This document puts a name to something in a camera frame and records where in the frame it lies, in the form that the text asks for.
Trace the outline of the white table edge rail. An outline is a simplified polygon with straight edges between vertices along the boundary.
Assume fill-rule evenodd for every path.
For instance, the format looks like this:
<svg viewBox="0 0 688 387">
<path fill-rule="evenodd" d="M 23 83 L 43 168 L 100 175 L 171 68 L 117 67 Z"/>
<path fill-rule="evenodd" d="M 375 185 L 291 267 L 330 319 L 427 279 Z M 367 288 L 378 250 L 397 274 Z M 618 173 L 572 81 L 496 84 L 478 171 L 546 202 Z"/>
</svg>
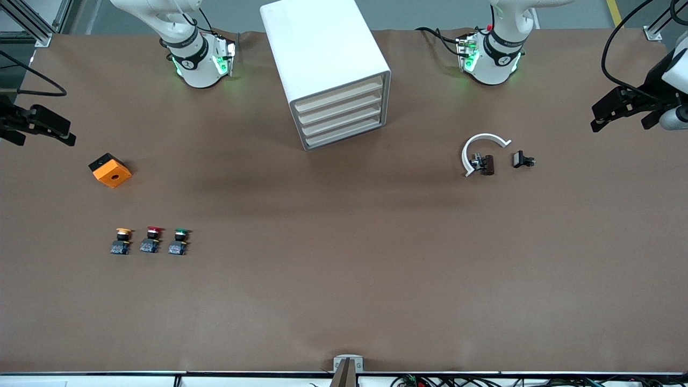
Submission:
<svg viewBox="0 0 688 387">
<path fill-rule="evenodd" d="M 333 371 L 0 373 L 0 387 L 329 387 Z M 364 371 L 360 387 L 688 387 L 680 372 Z"/>
</svg>

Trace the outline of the green push button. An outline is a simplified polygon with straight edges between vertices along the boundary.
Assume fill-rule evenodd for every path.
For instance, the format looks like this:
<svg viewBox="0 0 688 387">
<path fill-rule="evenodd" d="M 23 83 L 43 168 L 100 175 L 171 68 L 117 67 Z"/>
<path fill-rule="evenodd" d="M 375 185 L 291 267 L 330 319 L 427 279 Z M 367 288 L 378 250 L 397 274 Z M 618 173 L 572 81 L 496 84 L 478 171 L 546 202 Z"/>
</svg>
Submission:
<svg viewBox="0 0 688 387">
<path fill-rule="evenodd" d="M 174 239 L 170 242 L 168 253 L 170 255 L 185 255 L 188 246 L 189 231 L 177 228 L 174 232 Z"/>
</svg>

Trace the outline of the brown table mat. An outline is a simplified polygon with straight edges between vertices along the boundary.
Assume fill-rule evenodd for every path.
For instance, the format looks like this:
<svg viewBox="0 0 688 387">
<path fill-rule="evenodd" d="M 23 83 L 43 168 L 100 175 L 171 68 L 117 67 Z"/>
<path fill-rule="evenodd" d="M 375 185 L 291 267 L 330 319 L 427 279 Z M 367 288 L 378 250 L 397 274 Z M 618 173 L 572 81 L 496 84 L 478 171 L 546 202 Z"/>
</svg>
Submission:
<svg viewBox="0 0 688 387">
<path fill-rule="evenodd" d="M 388 122 L 310 152 L 263 33 L 208 90 L 152 36 L 54 39 L 33 64 L 67 96 L 18 103 L 77 142 L 0 145 L 0 371 L 688 371 L 688 131 L 592 132 L 606 35 L 538 30 L 492 88 L 375 32 Z M 484 133 L 512 142 L 473 142 L 494 175 L 466 177 Z"/>
</svg>

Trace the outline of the aluminium frame post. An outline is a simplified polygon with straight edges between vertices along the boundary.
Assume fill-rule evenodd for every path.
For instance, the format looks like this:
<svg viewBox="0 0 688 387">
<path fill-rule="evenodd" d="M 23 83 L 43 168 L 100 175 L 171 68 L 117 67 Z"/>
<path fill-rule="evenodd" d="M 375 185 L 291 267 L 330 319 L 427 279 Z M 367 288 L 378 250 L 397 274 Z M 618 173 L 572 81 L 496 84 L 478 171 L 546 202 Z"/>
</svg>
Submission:
<svg viewBox="0 0 688 387">
<path fill-rule="evenodd" d="M 81 0 L 0 0 L 0 42 L 48 47 L 71 32 Z"/>
<path fill-rule="evenodd" d="M 651 20 L 643 24 L 646 38 L 673 47 L 680 37 L 688 33 L 688 25 L 677 21 L 681 19 L 688 23 L 688 0 L 656 0 L 653 3 L 658 4 L 661 12 L 651 14 Z"/>
</svg>

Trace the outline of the red push button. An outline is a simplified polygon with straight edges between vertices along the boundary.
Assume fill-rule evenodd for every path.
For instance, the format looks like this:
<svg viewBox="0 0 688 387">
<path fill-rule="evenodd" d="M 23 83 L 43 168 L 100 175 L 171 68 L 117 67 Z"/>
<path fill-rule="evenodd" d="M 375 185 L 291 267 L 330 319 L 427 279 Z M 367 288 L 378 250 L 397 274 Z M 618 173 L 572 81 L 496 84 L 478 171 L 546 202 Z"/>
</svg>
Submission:
<svg viewBox="0 0 688 387">
<path fill-rule="evenodd" d="M 160 244 L 160 233 L 161 228 L 157 226 L 148 226 L 146 236 L 142 239 L 140 244 L 140 251 L 144 253 L 157 253 Z"/>
</svg>

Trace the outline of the black connector with metal clip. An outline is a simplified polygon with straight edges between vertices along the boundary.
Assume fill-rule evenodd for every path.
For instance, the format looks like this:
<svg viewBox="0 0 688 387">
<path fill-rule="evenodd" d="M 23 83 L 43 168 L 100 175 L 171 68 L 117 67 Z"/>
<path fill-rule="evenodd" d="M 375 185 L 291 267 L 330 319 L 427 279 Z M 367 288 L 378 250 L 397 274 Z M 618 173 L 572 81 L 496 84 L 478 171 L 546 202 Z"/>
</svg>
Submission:
<svg viewBox="0 0 688 387">
<path fill-rule="evenodd" d="M 481 156 L 479 153 L 475 153 L 470 162 L 476 173 L 480 173 L 484 176 L 492 176 L 495 174 L 495 164 L 491 155 Z"/>
</svg>

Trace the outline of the orange button box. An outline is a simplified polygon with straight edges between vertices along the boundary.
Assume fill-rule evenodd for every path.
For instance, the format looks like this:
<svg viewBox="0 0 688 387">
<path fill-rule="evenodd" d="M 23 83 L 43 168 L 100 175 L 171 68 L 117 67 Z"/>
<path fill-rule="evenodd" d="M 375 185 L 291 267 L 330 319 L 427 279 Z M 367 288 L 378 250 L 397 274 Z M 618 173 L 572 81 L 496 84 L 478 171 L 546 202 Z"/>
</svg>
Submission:
<svg viewBox="0 0 688 387">
<path fill-rule="evenodd" d="M 110 153 L 91 162 L 88 167 L 97 181 L 111 188 L 120 186 L 132 176 L 128 167 Z"/>
</svg>

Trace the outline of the yellow push button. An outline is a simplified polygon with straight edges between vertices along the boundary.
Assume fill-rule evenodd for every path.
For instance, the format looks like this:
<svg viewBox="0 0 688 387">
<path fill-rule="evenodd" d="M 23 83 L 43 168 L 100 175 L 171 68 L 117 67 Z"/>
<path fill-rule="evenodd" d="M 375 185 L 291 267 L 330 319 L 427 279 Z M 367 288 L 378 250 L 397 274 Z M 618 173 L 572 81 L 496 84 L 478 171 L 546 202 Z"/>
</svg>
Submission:
<svg viewBox="0 0 688 387">
<path fill-rule="evenodd" d="M 116 228 L 116 239 L 111 243 L 110 253 L 113 255 L 128 255 L 131 245 L 131 230 Z"/>
</svg>

